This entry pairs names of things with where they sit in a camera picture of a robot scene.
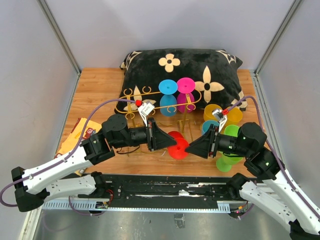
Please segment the red wine glass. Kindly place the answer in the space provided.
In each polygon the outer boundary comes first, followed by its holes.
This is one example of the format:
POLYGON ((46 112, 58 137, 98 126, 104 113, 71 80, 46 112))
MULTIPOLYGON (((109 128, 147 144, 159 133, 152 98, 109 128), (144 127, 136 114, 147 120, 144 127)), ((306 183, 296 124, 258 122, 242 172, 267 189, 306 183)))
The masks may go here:
POLYGON ((175 160, 182 160, 188 156, 185 151, 189 147, 188 141, 178 131, 171 131, 168 133, 176 141, 176 145, 168 147, 169 155, 175 160))

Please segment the blue wine glass front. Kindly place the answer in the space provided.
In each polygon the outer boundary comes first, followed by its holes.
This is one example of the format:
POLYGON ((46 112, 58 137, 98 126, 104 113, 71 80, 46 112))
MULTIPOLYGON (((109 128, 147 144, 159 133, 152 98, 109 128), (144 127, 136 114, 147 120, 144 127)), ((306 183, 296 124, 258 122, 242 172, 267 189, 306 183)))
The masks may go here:
POLYGON ((218 127, 220 126, 219 122, 215 121, 215 120, 206 120, 200 127, 200 130, 201 130, 201 134, 204 135, 209 127, 213 125, 214 127, 218 127))

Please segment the green wine glass back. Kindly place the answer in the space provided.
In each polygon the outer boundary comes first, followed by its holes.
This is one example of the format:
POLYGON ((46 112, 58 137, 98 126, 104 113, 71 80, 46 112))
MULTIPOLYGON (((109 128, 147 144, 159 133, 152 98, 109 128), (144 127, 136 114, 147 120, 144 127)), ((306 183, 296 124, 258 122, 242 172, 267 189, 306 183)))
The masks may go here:
POLYGON ((239 163, 244 157, 237 154, 221 152, 221 157, 216 161, 216 167, 221 172, 229 172, 233 165, 239 163))

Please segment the green wine glass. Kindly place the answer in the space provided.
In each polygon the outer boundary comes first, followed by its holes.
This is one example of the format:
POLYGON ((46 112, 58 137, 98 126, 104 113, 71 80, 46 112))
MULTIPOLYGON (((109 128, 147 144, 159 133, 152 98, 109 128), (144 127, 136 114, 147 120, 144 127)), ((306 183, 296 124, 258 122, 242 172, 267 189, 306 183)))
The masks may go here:
POLYGON ((228 125, 223 134, 231 137, 237 137, 240 127, 234 124, 228 125))
POLYGON ((221 152, 221 157, 216 161, 216 167, 221 172, 229 172, 233 165, 239 163, 244 157, 237 154, 221 152))

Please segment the yellow wine glass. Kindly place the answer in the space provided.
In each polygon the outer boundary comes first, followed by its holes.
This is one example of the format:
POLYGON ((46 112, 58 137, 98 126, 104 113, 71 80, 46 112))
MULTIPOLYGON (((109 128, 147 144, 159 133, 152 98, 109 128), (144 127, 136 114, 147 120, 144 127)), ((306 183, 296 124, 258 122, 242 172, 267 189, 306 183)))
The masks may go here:
POLYGON ((237 125, 243 119, 243 113, 239 108, 235 107, 229 110, 226 117, 227 117, 227 121, 225 123, 226 126, 237 125))
POLYGON ((212 112, 216 109, 221 110, 222 108, 217 105, 217 104, 208 104, 205 108, 204 108, 204 113, 203 113, 203 119, 204 121, 216 121, 218 122, 217 118, 212 114, 212 112))

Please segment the green wine glass front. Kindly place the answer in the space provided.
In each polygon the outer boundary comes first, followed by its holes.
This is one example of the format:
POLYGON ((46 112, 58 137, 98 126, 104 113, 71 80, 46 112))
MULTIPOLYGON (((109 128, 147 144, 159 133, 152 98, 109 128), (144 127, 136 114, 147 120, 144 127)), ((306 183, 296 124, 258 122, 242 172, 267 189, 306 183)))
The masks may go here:
POLYGON ((240 127, 234 124, 228 125, 223 134, 231 137, 237 137, 240 127))

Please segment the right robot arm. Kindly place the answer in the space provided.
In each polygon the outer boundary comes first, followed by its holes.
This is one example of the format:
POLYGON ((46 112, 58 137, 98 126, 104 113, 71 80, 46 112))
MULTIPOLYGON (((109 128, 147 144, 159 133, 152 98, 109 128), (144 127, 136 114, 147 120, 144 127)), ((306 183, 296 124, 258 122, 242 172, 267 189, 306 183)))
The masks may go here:
POLYGON ((245 158, 244 166, 258 181, 279 197, 275 199, 241 173, 227 183, 226 193, 232 200, 243 199, 258 207, 284 227, 292 240, 320 238, 320 208, 295 183, 279 158, 264 146, 267 135, 255 122, 242 125, 237 136, 208 131, 193 141, 186 152, 207 159, 217 152, 245 158))

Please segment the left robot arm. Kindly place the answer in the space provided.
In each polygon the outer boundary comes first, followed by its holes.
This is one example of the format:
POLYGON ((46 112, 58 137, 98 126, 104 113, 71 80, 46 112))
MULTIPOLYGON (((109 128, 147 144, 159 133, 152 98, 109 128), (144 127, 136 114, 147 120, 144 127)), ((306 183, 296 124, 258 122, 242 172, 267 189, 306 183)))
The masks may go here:
POLYGON ((129 128, 123 115, 114 114, 102 123, 97 133, 82 140, 69 153, 31 169, 14 168, 11 176, 18 210, 28 212, 50 200, 69 196, 103 198, 112 188, 102 173, 93 172, 78 178, 67 176, 113 158, 114 150, 118 148, 146 144, 149 151, 155 151, 176 143, 152 117, 147 119, 145 126, 129 128))

